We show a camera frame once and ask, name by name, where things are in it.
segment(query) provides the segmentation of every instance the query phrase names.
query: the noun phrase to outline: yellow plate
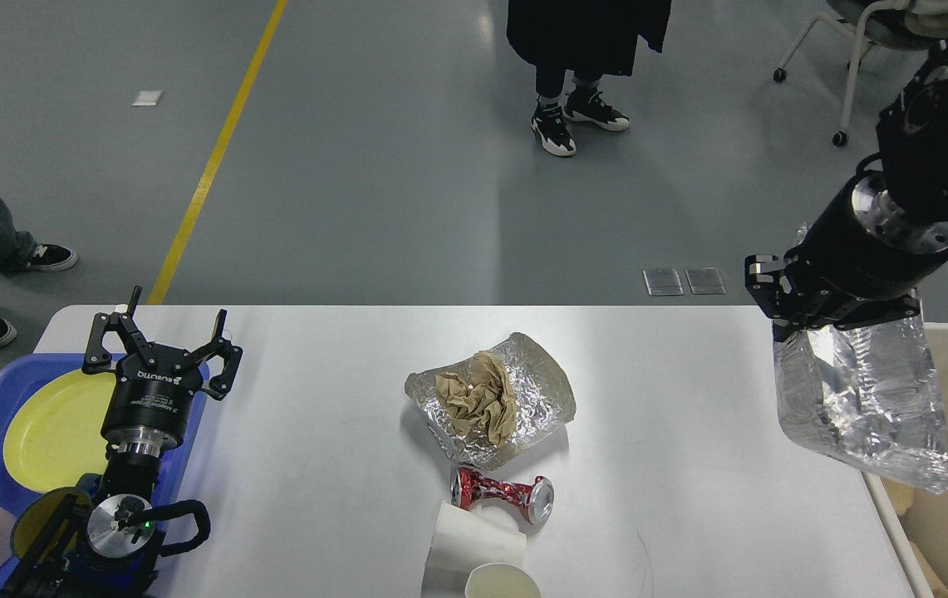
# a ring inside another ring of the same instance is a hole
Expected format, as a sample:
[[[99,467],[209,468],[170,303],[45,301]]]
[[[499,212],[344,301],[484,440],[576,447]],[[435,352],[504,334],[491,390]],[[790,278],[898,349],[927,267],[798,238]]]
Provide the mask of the yellow plate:
[[[104,473],[101,424],[114,386],[115,375],[75,370],[27,399],[5,434],[5,469],[12,479],[44,493],[74,486],[83,473]]]

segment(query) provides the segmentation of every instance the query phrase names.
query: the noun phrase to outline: aluminum foil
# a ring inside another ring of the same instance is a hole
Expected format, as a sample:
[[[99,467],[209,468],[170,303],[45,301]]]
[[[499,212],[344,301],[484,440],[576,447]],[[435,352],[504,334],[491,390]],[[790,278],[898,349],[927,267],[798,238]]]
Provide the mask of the aluminum foil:
[[[488,352],[503,362],[518,405],[517,430],[499,447],[480,430],[471,431],[465,439],[455,435],[450,417],[437,400],[436,375],[453,371],[468,379],[470,360],[408,375],[404,391],[452,462],[492,472],[573,421],[577,404],[566,372],[532,338],[515,332]]]
[[[774,344],[780,427],[795,443],[931,493],[948,491],[946,417],[923,320],[825,326]]]

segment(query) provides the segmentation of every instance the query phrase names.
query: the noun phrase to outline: white paper cup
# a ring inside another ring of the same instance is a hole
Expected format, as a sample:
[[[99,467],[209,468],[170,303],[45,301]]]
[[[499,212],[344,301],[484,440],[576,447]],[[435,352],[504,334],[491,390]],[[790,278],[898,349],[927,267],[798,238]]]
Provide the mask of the white paper cup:
[[[520,566],[525,556],[526,534],[504,529],[444,502],[436,516],[425,566],[469,574],[485,563]]]
[[[466,598],[541,598],[537,582],[514,565],[489,563],[470,572]]]

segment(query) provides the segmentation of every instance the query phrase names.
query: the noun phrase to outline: blue tray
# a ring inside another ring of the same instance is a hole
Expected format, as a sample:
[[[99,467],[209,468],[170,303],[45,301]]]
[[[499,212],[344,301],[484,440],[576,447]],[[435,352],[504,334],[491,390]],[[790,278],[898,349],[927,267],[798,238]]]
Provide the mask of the blue tray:
[[[36,353],[19,357],[0,371],[0,507],[19,516],[40,497],[40,493],[23,488],[9,476],[5,469],[5,434],[7,427],[27,399],[68,371],[82,367],[82,353]],[[201,367],[201,374],[208,377],[208,370]],[[204,412],[204,393],[197,393],[193,400],[193,411],[189,413],[189,424],[185,430],[182,446],[163,455],[160,465],[160,485],[152,493],[152,504],[171,504],[178,497],[178,486],[185,473],[185,463],[189,461],[189,451],[193,448],[200,416]],[[0,568],[0,591],[17,566],[17,559],[11,557]]]

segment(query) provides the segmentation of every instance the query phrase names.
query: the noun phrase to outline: white table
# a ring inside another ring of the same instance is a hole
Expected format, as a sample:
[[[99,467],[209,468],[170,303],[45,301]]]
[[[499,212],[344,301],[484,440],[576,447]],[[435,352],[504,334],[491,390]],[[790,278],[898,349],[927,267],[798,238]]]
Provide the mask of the white table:
[[[577,417],[492,473],[554,481],[543,529],[505,504],[478,512],[530,534],[524,569],[545,597],[914,595],[861,474],[780,431],[755,307],[227,309],[245,359],[205,409],[180,492],[207,504],[212,537],[161,561],[155,595],[458,595],[449,576],[424,579],[450,462],[404,382],[515,331],[567,372]],[[59,311],[36,352],[82,351],[111,310]],[[135,320],[194,348],[217,310]]]

